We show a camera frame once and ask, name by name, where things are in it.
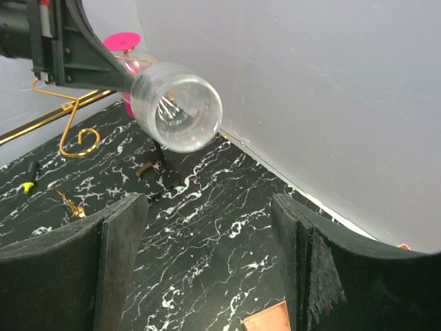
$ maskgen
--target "highlighter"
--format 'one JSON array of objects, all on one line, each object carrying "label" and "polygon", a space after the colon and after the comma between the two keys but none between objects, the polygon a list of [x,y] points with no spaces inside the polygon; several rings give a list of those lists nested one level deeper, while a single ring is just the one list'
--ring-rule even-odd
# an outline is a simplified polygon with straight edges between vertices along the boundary
[{"label": "highlighter", "polygon": [[37,177],[37,170],[39,169],[39,163],[32,161],[29,163],[28,169],[23,177],[23,186],[25,194],[29,193],[29,190],[35,185],[35,177]]}]

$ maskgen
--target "white wall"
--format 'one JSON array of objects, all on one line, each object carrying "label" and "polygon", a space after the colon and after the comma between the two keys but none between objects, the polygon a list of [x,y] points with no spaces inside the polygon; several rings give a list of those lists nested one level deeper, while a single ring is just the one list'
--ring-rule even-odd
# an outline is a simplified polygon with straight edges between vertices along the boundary
[{"label": "white wall", "polygon": [[441,3],[139,0],[223,129],[379,240],[441,249]]},{"label": "white wall", "polygon": [[[95,34],[101,40],[117,32],[133,31],[142,34],[134,1],[84,0],[83,5]],[[34,78],[31,67],[30,60],[0,57],[0,134],[58,108],[64,102],[64,99],[39,94],[30,89]],[[51,89],[77,97],[88,92],[66,88]],[[74,122],[78,123],[90,117],[117,99],[118,96],[113,95],[79,110]],[[0,166],[62,133],[67,120],[68,117],[64,117],[0,146]]]}]

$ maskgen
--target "marble surface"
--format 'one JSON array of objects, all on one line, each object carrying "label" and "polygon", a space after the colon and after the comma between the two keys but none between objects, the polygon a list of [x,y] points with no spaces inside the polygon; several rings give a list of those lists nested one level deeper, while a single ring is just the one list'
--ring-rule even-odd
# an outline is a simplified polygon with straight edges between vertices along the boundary
[{"label": "marble surface", "polygon": [[[167,179],[153,172],[150,179],[138,178],[136,171],[154,146],[121,102],[86,123],[71,132],[96,128],[103,139],[93,154],[64,159],[57,137],[2,167],[1,247],[75,220],[55,187],[92,214],[131,192],[153,196],[164,185]],[[72,133],[69,151],[78,148],[75,139]],[[223,137],[193,154],[166,150],[165,156],[182,184],[150,207],[121,329],[242,330],[245,317],[284,297],[269,220],[271,197],[288,193],[331,217]],[[41,169],[26,196],[21,177],[30,161]]]}]

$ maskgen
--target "pink disc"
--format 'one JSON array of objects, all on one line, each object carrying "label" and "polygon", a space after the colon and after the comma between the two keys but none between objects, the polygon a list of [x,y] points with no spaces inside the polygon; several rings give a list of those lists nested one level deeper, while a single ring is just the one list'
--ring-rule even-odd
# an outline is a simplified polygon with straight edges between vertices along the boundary
[{"label": "pink disc", "polygon": [[135,32],[121,32],[113,34],[104,40],[104,46],[112,52],[124,52],[137,47],[141,36]]}]

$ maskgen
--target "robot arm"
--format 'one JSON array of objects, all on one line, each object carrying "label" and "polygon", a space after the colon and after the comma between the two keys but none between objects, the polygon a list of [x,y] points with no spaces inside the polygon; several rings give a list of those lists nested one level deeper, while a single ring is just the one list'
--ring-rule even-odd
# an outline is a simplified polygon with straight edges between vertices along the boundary
[{"label": "robot arm", "polygon": [[31,59],[35,76],[58,86],[130,91],[133,82],[81,0],[0,0],[0,55]]}]

